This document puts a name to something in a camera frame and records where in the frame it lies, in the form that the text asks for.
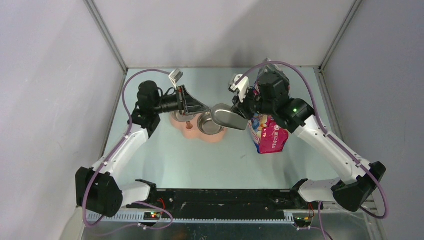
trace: stainless steel bowl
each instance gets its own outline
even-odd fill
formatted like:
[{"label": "stainless steel bowl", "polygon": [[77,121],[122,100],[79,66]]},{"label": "stainless steel bowl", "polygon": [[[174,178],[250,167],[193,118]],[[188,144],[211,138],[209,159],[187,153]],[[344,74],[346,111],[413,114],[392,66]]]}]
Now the stainless steel bowl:
[{"label": "stainless steel bowl", "polygon": [[171,117],[175,121],[180,122],[180,123],[189,122],[189,121],[193,120],[196,117],[196,115],[186,115],[186,116],[183,116],[183,115],[180,114],[180,111],[173,111],[170,114],[171,114]]},{"label": "stainless steel bowl", "polygon": [[197,127],[199,128],[200,132],[206,134],[206,135],[215,135],[219,134],[224,130],[222,126],[216,125],[212,121],[211,112],[205,112],[202,113],[199,118],[197,119]]}]

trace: wall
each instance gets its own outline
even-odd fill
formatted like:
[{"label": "wall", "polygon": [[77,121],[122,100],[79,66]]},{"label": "wall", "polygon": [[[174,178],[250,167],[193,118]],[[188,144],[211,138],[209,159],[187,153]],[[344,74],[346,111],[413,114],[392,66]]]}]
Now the wall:
[{"label": "wall", "polygon": [[58,239],[122,72],[82,0],[0,3],[0,239]]},{"label": "wall", "polygon": [[354,0],[96,0],[126,64],[317,66]]},{"label": "wall", "polygon": [[387,167],[390,240],[423,233],[423,13],[422,0],[364,1],[324,72],[345,141]]}]

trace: light blue table surface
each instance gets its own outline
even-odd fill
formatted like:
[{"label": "light blue table surface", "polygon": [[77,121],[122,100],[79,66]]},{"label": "light blue table surface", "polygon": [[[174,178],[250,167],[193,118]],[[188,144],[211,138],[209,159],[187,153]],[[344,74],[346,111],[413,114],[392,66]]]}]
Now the light blue table surface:
[{"label": "light blue table surface", "polygon": [[[213,107],[218,103],[231,105],[233,93],[228,82],[235,74],[247,68],[182,68],[188,92],[199,101]],[[323,122],[330,127],[318,81],[312,67],[301,67],[313,89]],[[140,69],[130,69],[126,81]],[[290,79],[291,97],[301,98],[310,105],[311,99],[301,78],[291,69],[284,68]],[[249,76],[250,84],[257,72]],[[147,72],[137,76],[127,87],[125,99],[132,111],[137,101],[141,82],[153,80],[166,91],[172,85],[168,76]],[[158,188],[186,189],[289,189],[299,180],[325,180],[337,177],[324,158],[301,139],[291,135],[283,152],[258,154],[249,131],[229,129],[219,143],[200,139],[186,139],[175,129],[169,114],[161,115],[161,122],[153,136],[142,145],[117,179],[119,185],[143,179]],[[127,114],[119,101],[113,120],[106,151],[118,142],[127,127]]]}]

